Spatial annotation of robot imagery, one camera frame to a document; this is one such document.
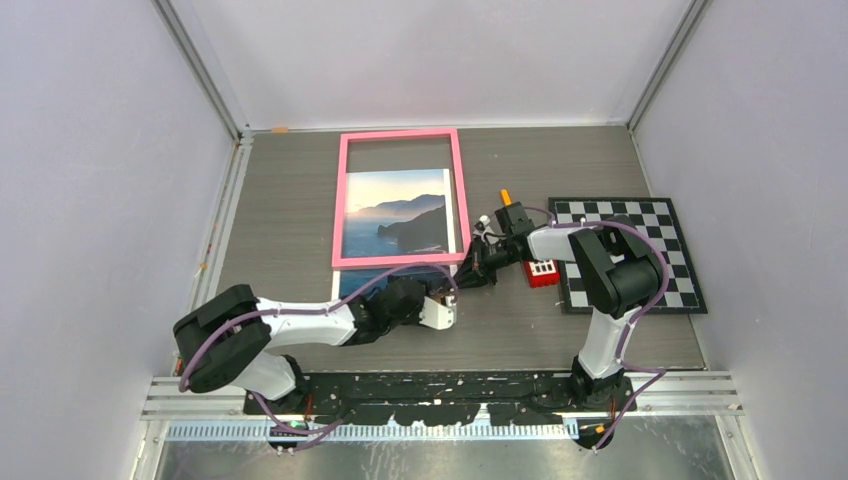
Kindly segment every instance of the white panel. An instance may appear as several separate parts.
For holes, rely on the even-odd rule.
[[[181,1],[255,129],[623,123],[689,4]]]
[[[151,2],[2,10],[2,477],[128,478],[231,143]]]
[[[640,125],[765,478],[844,478],[848,4],[713,2]]]

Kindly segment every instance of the pink picture frame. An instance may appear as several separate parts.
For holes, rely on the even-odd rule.
[[[347,201],[348,150],[352,142],[410,140],[419,138],[447,137],[450,139],[453,166],[453,181],[456,191],[455,203],[459,215],[462,251],[457,253],[433,253],[421,255],[397,255],[386,257],[343,258],[342,236]],[[459,151],[459,133],[455,128],[432,128],[422,130],[397,130],[388,132],[343,133],[339,146],[339,173],[336,181],[336,212],[333,223],[332,267],[336,269],[381,268],[406,265],[413,262],[459,264],[465,259],[471,243],[468,224],[468,206],[465,201],[465,179],[462,175],[462,155]]]

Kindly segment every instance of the picture frame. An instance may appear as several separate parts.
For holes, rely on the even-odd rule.
[[[460,241],[462,245],[455,252],[420,253],[407,255],[382,255],[351,258],[343,255],[344,228],[348,199],[348,157],[350,146],[357,142],[373,141],[404,141],[422,138],[445,137],[450,141],[451,170],[453,191],[445,192],[446,208],[455,206],[459,217]],[[471,243],[471,231],[468,223],[468,207],[465,198],[465,180],[462,172],[462,156],[459,148],[459,134],[455,128],[435,128],[421,130],[397,130],[385,132],[357,132],[341,135],[339,146],[339,167],[336,183],[336,205],[333,223],[332,267],[334,269],[363,269],[382,268],[406,265],[413,262],[430,262],[441,264],[461,263],[466,255],[466,249]]]

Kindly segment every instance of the checkerboard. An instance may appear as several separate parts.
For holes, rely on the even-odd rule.
[[[550,198],[548,201],[559,223],[579,222],[581,218],[606,220],[619,214],[629,216],[636,229],[651,238],[669,266],[668,291],[650,313],[707,313],[671,199]],[[591,312],[577,264],[560,262],[560,272],[565,313]]]

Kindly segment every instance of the wall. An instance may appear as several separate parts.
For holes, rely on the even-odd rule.
[[[689,0],[174,3],[268,129],[621,124]]]
[[[848,5],[714,2],[637,132],[769,478],[844,478]]]
[[[2,477],[127,478],[231,142],[149,1],[4,2],[0,59]]]

